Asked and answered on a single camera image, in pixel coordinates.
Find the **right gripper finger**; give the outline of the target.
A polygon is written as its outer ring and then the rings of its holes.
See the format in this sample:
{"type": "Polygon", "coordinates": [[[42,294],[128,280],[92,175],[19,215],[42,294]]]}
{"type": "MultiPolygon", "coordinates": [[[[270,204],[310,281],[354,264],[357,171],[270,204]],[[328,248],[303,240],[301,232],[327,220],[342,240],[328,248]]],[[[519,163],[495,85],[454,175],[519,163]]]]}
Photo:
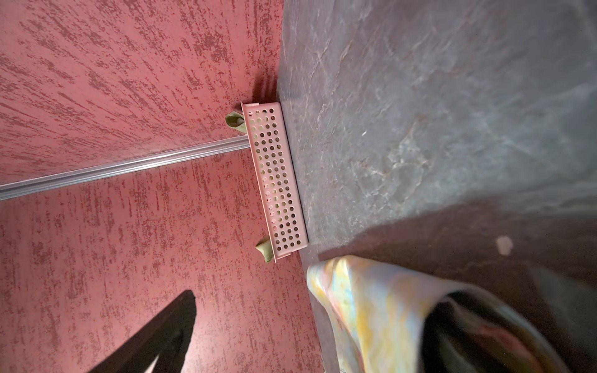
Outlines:
{"type": "Polygon", "coordinates": [[[186,290],[92,371],[182,371],[196,315],[194,293],[186,290]]]}

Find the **pastel floral skirt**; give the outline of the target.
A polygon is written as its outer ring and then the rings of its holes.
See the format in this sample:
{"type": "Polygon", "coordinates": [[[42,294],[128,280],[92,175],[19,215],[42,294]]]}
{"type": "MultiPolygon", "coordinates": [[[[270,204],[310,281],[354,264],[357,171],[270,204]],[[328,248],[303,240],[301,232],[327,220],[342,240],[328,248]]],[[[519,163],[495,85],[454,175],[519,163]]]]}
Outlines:
{"type": "Polygon", "coordinates": [[[309,267],[343,372],[565,372],[523,316],[472,284],[358,256],[309,267]]]}

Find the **olive green garment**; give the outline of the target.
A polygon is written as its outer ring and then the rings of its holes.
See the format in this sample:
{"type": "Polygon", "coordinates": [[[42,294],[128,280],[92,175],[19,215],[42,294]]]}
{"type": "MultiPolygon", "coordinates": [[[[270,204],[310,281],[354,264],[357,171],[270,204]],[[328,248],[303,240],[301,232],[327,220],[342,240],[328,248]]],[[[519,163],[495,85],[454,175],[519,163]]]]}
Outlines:
{"type": "MultiPolygon", "coordinates": [[[[247,134],[247,125],[245,123],[244,116],[237,112],[232,111],[231,113],[225,116],[225,123],[228,127],[235,129],[243,134],[247,134]]],[[[260,242],[256,245],[256,250],[259,251],[266,263],[270,263],[274,259],[273,248],[271,245],[271,240],[269,237],[265,236],[261,239],[260,242]]]]}

